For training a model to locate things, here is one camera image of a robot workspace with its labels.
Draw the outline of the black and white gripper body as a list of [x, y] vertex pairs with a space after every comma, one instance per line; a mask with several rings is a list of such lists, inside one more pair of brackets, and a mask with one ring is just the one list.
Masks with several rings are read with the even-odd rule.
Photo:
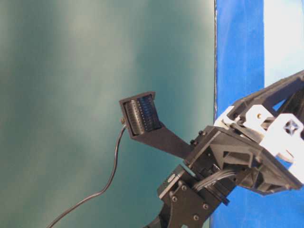
[[294, 114], [272, 115], [255, 104], [240, 125], [224, 112], [197, 139], [185, 164], [197, 174], [194, 190], [229, 178], [262, 195], [304, 184], [303, 123]]

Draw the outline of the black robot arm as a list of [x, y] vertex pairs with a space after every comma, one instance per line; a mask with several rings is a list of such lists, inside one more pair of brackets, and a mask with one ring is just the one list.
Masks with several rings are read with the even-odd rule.
[[303, 132], [303, 72], [237, 100], [158, 188], [163, 207], [149, 227], [200, 228], [236, 186], [261, 195], [302, 188]]

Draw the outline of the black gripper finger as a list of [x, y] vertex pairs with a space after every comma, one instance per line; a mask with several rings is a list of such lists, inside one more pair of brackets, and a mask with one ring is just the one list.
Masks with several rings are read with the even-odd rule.
[[246, 112], [253, 105], [264, 106], [273, 116], [292, 113], [304, 121], [304, 72], [283, 78], [270, 86], [237, 100], [231, 119], [246, 121]]

